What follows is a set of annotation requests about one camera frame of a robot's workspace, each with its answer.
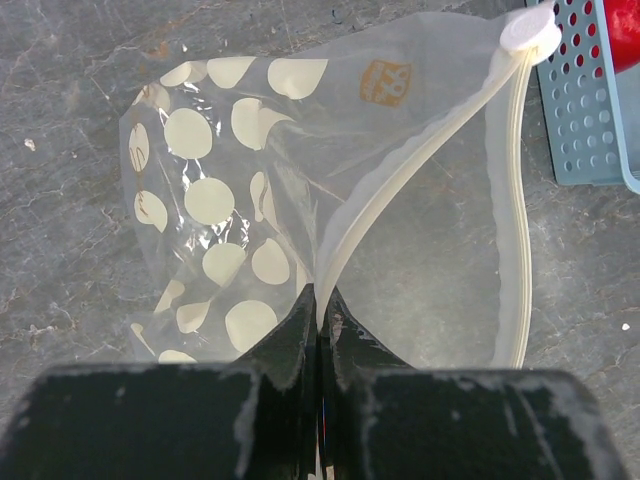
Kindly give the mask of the bright red apple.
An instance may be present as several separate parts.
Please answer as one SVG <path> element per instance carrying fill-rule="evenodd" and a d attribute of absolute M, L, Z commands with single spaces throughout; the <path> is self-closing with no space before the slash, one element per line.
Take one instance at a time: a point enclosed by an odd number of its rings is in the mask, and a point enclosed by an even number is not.
<path fill-rule="evenodd" d="M 604 0 L 609 44 L 615 73 L 639 63 L 639 0 Z"/>

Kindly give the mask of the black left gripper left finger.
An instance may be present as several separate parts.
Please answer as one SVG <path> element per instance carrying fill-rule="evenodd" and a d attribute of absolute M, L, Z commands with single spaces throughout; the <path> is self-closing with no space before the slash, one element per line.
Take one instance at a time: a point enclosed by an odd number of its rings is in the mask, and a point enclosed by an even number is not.
<path fill-rule="evenodd" d="M 316 302 L 237 360 L 44 372 L 1 440 L 5 479 L 305 479 L 316 469 Z"/>

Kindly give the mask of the clear polka dot zip bag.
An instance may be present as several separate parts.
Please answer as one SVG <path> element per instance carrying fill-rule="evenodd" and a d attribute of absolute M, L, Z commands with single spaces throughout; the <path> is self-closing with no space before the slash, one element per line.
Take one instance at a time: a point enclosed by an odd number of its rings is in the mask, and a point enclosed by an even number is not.
<path fill-rule="evenodd" d="M 521 175 L 542 1 L 421 12 L 288 57 L 182 63 L 119 122 L 124 198 L 160 295 L 142 362 L 230 362 L 304 289 L 418 368 L 518 368 L 532 307 Z"/>

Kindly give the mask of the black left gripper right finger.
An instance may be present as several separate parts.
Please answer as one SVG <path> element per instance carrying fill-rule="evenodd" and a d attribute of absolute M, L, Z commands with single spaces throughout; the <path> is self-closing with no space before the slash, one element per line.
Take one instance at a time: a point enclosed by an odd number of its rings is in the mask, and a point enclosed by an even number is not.
<path fill-rule="evenodd" d="M 333 292 L 319 333 L 327 479 L 625 479 L 594 396 L 560 370 L 420 370 Z"/>

